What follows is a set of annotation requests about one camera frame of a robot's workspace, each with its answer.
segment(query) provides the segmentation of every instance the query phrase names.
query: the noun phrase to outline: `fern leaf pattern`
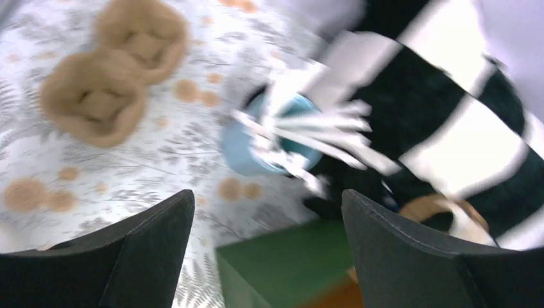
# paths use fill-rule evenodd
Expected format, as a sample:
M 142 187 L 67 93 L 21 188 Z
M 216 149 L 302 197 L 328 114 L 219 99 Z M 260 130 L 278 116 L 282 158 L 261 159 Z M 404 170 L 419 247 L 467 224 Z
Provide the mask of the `fern leaf pattern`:
M 183 265 L 176 302 L 187 308 L 223 308 L 217 266 L 208 253 L 203 255 L 202 263 L 192 260 Z
M 13 128 L 20 104 L 15 89 L 6 80 L 0 80 L 0 133 Z

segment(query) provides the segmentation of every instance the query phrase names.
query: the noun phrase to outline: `blue cup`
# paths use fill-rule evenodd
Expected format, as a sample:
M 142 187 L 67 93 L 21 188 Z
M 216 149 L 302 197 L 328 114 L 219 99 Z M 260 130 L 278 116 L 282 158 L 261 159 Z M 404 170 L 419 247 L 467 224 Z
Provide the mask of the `blue cup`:
M 263 102 L 264 94 L 260 94 L 250 102 L 244 111 L 255 119 L 259 119 L 261 117 L 261 106 Z M 297 94 L 282 116 L 318 111 L 319 110 L 314 103 L 304 96 Z M 246 133 L 246 127 L 240 122 L 233 120 L 232 123 L 225 128 L 221 140 L 221 151 L 223 152 L 226 164 L 230 169 L 244 176 L 288 174 L 284 168 L 268 164 L 258 157 L 254 157 L 250 151 L 250 142 L 251 136 Z M 323 156 L 321 152 L 313 148 L 288 139 L 280 139 L 280 145 L 287 152 L 299 153 L 306 157 L 309 160 L 309 169 L 314 167 Z

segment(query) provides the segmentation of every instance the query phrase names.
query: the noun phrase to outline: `green surface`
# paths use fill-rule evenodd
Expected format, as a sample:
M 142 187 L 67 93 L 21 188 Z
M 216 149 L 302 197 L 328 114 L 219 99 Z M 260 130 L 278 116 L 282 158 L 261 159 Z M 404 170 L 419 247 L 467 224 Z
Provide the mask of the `green surface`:
M 345 281 L 341 222 L 315 221 L 217 249 L 226 308 L 295 308 Z

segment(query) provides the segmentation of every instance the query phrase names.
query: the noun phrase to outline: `floral tablecloth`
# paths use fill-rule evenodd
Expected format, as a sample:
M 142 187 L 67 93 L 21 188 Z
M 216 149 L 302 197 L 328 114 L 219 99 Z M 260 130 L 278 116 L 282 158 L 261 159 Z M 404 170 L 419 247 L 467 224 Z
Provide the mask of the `floral tablecloth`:
M 26 248 L 47 248 L 192 189 L 196 215 L 173 307 L 224 307 L 214 247 L 313 216 L 300 204 L 300 182 L 230 171 L 220 131 L 228 110 L 264 81 L 265 57 L 309 55 L 321 40 L 273 3 L 165 0 L 191 25 L 189 54 L 151 88 L 133 136 L 101 150 L 45 121 L 37 91 L 64 56 L 93 48 L 92 21 L 106 1 L 28 1 L 0 35 L 0 193 L 32 178 L 57 197 L 57 205 L 21 212 L 6 207 L 4 194 L 0 222 L 20 232 Z M 180 90 L 188 80 L 199 95 Z

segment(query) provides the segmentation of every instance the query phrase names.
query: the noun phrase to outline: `wooden floor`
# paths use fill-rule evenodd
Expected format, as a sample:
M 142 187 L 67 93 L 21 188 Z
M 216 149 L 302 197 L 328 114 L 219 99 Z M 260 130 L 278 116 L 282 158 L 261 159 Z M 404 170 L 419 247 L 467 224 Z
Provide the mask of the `wooden floor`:
M 361 289 L 351 279 L 304 308 L 364 308 Z

